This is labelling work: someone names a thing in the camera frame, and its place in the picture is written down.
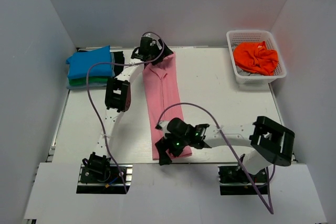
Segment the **pink t shirt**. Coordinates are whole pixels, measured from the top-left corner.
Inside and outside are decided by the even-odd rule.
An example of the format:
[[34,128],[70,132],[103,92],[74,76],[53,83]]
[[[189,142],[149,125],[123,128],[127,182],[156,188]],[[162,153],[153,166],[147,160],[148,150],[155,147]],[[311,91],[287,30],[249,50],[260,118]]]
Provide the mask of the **pink t shirt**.
[[159,153],[155,143],[163,137],[162,132],[155,128],[157,122],[170,121],[173,118],[184,119],[180,105],[169,109],[163,116],[160,116],[168,106],[180,103],[176,76],[176,54],[173,53],[165,57],[162,62],[156,65],[147,65],[142,76],[150,121],[152,159],[157,161]]

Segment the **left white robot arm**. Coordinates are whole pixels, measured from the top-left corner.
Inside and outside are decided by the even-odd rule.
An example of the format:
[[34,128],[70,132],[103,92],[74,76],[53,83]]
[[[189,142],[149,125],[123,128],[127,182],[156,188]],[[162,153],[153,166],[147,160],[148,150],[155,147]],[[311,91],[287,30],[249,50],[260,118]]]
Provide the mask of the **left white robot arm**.
[[102,118],[94,105],[87,87],[89,101],[101,124],[101,133],[97,147],[90,155],[87,162],[83,164],[93,170],[93,176],[101,182],[110,178],[111,168],[107,165],[114,163],[119,167],[118,162],[111,153],[110,143],[114,139],[114,133],[125,112],[131,105],[131,84],[146,66],[156,66],[162,62],[173,51],[166,45],[161,37],[152,38],[153,33],[148,32],[142,35],[140,45],[132,53],[129,63],[120,61],[117,58],[107,63],[113,66],[117,73],[107,80],[104,104],[107,115]]

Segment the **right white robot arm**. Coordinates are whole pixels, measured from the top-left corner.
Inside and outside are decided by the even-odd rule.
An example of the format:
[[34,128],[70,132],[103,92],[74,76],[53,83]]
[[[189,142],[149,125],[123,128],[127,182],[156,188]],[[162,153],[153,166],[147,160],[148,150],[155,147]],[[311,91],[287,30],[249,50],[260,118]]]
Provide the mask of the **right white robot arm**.
[[237,168],[238,177],[247,182],[271,164],[288,167],[292,162],[294,132],[266,116],[258,116],[252,124],[225,129],[210,124],[192,126],[179,118],[161,121],[155,128],[163,133],[155,144],[160,165],[171,164],[172,158],[181,156],[187,147],[250,147],[251,152],[242,155],[242,165]]

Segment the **black folded t shirt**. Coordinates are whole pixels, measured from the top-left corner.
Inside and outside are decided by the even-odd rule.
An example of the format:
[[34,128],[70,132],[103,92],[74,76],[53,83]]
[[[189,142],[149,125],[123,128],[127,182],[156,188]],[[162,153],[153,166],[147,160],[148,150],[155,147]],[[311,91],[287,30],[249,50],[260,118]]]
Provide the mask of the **black folded t shirt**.
[[123,51],[113,52],[114,63],[117,65],[113,66],[114,75],[118,76],[124,70],[125,57]]

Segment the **grey t shirt in basket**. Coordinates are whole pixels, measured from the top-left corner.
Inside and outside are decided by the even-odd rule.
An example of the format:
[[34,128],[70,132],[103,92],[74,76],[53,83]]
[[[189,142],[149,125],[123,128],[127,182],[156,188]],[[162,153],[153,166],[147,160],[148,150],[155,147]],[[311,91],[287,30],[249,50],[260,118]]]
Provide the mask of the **grey t shirt in basket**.
[[[231,44],[233,52],[234,52],[234,50],[237,46],[238,46],[238,44],[235,44],[235,43]],[[238,65],[236,65],[236,69],[237,69],[237,73],[241,76],[261,76],[261,74],[259,74],[259,73],[251,73],[251,72],[245,71],[242,68],[240,68]]]

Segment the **orange t shirt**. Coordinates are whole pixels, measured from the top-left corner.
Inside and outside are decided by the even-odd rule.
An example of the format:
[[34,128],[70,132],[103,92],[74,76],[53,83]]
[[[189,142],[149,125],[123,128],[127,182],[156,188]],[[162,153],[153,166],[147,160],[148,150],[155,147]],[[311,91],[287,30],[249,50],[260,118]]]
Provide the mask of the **orange t shirt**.
[[265,41],[239,44],[233,52],[233,58],[235,65],[261,76],[273,76],[279,63],[277,51],[268,49]]

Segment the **white plastic basket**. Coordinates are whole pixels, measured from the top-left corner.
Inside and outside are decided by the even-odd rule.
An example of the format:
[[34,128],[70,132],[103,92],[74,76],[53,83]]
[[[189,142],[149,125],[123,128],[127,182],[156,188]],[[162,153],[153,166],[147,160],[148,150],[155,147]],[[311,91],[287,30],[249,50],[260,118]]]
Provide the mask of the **white plastic basket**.
[[[279,52],[276,41],[273,35],[266,30],[230,30],[226,33],[228,49],[232,61],[233,71],[236,82],[239,84],[269,84],[276,79],[284,78],[287,74],[285,65],[283,63],[281,54]],[[268,49],[276,50],[278,53],[279,63],[273,76],[241,76],[237,73],[236,65],[234,63],[233,51],[231,44],[241,44],[243,42],[266,42]]]

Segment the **green folded t shirt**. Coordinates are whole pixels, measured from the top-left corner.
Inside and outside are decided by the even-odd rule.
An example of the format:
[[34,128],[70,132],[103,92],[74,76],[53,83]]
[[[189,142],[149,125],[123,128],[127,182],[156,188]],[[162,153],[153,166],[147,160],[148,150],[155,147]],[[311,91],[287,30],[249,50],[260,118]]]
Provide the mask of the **green folded t shirt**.
[[[93,77],[89,77],[88,83],[89,84],[106,84],[107,80],[108,80],[108,77],[93,76]],[[70,86],[86,85],[86,77],[77,78],[77,79],[69,79],[68,82]]]

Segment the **light blue folded t shirt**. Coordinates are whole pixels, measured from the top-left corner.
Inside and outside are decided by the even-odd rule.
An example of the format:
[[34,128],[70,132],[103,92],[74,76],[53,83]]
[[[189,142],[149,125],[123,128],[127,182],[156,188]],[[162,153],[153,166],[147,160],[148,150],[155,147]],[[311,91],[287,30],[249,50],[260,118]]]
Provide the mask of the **light blue folded t shirt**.
[[[100,62],[99,64],[109,64],[109,63],[108,62]],[[106,84],[88,84],[88,85],[89,85],[89,87],[103,87]],[[86,87],[86,85],[82,85],[82,86],[70,86],[69,82],[68,82],[68,85],[67,85],[67,88],[70,89],[70,90],[71,89],[81,89],[81,88],[85,88],[85,87]]]

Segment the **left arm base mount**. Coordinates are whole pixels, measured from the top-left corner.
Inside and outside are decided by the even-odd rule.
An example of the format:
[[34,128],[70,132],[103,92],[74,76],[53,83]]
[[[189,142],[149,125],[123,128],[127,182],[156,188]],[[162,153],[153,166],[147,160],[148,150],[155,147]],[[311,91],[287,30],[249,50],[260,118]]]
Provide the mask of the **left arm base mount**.
[[130,189],[132,165],[117,167],[109,158],[84,158],[79,172],[77,194],[125,195]]

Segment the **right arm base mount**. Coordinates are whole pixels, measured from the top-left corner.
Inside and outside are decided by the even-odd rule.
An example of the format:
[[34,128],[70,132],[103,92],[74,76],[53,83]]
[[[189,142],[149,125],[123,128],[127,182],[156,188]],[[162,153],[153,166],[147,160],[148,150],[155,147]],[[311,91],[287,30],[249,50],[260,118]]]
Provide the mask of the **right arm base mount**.
[[[238,170],[236,166],[219,166],[218,176],[221,196],[257,195],[246,174],[242,169]],[[256,175],[251,175],[251,178],[260,193],[267,195],[266,170],[263,169]]]

